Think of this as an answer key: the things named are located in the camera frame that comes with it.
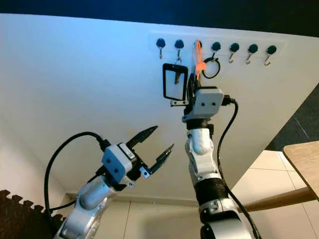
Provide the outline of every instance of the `white wall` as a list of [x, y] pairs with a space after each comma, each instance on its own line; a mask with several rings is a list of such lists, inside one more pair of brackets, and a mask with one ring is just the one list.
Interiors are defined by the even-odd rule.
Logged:
[[[126, 142], [140, 130], [158, 124], [137, 152], [148, 164], [175, 143], [169, 160], [149, 179], [140, 179], [123, 195], [194, 199], [184, 152], [182, 108], [170, 108], [162, 97], [161, 66], [174, 63], [151, 48], [152, 32], [174, 38], [249, 42], [284, 42], [281, 54], [265, 67], [265, 49], [246, 65], [245, 51], [233, 64], [219, 55], [218, 78], [205, 80], [239, 102], [238, 118], [222, 150], [230, 186], [243, 175], [318, 83], [319, 40], [313, 37], [189, 26], [40, 15], [0, 14], [0, 112], [18, 137], [46, 165], [57, 146], [85, 130], [112, 143]], [[190, 46], [181, 53], [190, 67]], [[206, 51], [205, 57], [211, 56]], [[227, 125], [232, 107], [214, 116], [214, 143]], [[91, 138], [70, 144], [53, 167], [67, 190], [78, 190], [101, 165], [101, 152]]]
[[[0, 190], [17, 194], [34, 205], [44, 206], [43, 182], [45, 168], [42, 162], [25, 146], [10, 126], [0, 119]], [[51, 207], [60, 205], [65, 189], [50, 177], [49, 195]]]

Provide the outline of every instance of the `black cable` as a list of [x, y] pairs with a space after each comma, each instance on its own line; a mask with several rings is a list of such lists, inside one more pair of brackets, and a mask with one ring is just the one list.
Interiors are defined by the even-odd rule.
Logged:
[[[97, 178], [98, 176], [99, 176], [98, 174], [95, 174], [92, 178], [89, 179], [89, 181], [88, 181], [87, 183], [92, 182], [92, 181], [93, 181], [95, 178]], [[71, 202], [69, 202], [69, 203], [67, 203], [67, 204], [65, 204], [65, 205], [62, 205], [62, 206], [59, 206], [59, 207], [56, 207], [56, 208], [50, 208], [50, 213], [52, 213], [53, 211], [56, 211], [56, 210], [60, 210], [60, 209], [63, 209], [63, 208], [67, 208], [67, 207], [69, 207], [69, 206], [75, 204], [75, 202], [76, 202], [76, 200], [73, 200], [73, 201], [71, 201]]]
[[218, 65], [218, 70], [217, 70], [217, 72], [216, 72], [213, 76], [206, 76], [205, 71], [204, 71], [204, 70], [201, 71], [201, 73], [203, 74], [203, 76], [204, 76], [205, 78], [207, 78], [207, 79], [213, 79], [215, 76], [218, 75], [218, 73], [219, 73], [219, 71], [220, 71], [220, 63], [219, 63], [219, 61], [218, 61], [218, 58], [214, 58], [214, 56], [215, 56], [215, 53], [213, 54], [212, 57], [206, 58], [206, 59], [204, 60], [205, 63], [212, 61], [212, 62], [217, 62], [217, 65]]
[[70, 143], [71, 141], [75, 140], [76, 138], [79, 138], [79, 137], [82, 137], [82, 136], [85, 136], [85, 135], [89, 135], [89, 136], [92, 136], [92, 137], [95, 137], [96, 140], [99, 142], [100, 144], [100, 147], [102, 149], [102, 147], [105, 146], [105, 141], [96, 133], [93, 133], [93, 132], [82, 132], [82, 133], [77, 133], [75, 134], [74, 136], [68, 138], [66, 141], [64, 141], [59, 147], [58, 149], [54, 152], [53, 156], [51, 157], [47, 167], [46, 167], [46, 171], [45, 171], [45, 175], [44, 175], [44, 204], [45, 204], [45, 212], [47, 214], [47, 217], [48, 217], [48, 220], [49, 220], [49, 225], [50, 225], [50, 229], [51, 229], [51, 232], [53, 235], [55, 235], [56, 233], [56, 228], [55, 228], [55, 225], [53, 223], [53, 220], [52, 220], [52, 216], [51, 216], [51, 213], [50, 213], [50, 203], [49, 203], [49, 190], [48, 190], [48, 184], [49, 184], [49, 174], [50, 174], [50, 170], [51, 170], [51, 167], [52, 167], [52, 164], [56, 158], [56, 156], [59, 154], [59, 152], [68, 144]]
[[254, 234], [254, 237], [256, 239], [261, 239], [261, 236], [258, 232], [258, 229], [253, 221], [253, 219], [250, 217], [248, 211], [246, 210], [246, 208], [241, 204], [241, 202], [238, 200], [238, 198], [236, 198], [236, 196], [232, 193], [232, 191], [229, 189], [229, 187], [227, 186], [226, 184], [226, 181], [224, 179], [224, 175], [223, 175], [223, 172], [222, 172], [222, 168], [221, 168], [221, 165], [220, 165], [220, 156], [219, 156], [219, 153], [220, 153], [220, 148], [221, 148], [221, 145], [222, 145], [222, 142], [223, 142], [223, 139], [226, 135], [226, 133], [228, 132], [229, 128], [231, 127], [231, 125], [233, 124], [236, 116], [237, 116], [237, 113], [238, 113], [238, 103], [235, 101], [235, 99], [231, 99], [230, 103], [234, 104], [235, 105], [235, 110], [234, 110], [234, 114], [232, 116], [232, 118], [230, 119], [227, 127], [225, 128], [223, 134], [221, 135], [221, 138], [219, 140], [219, 143], [218, 143], [218, 148], [217, 148], [217, 166], [218, 166], [218, 169], [219, 169], [219, 173], [220, 173], [220, 176], [222, 177], [222, 179], [224, 180], [224, 184], [225, 184], [225, 188], [226, 190], [228, 191], [229, 195], [234, 199], [234, 201], [236, 202], [236, 204], [239, 206], [239, 208], [241, 209], [242, 213], [245, 215], [245, 217], [247, 218], [252, 230], [253, 230], [253, 234]]

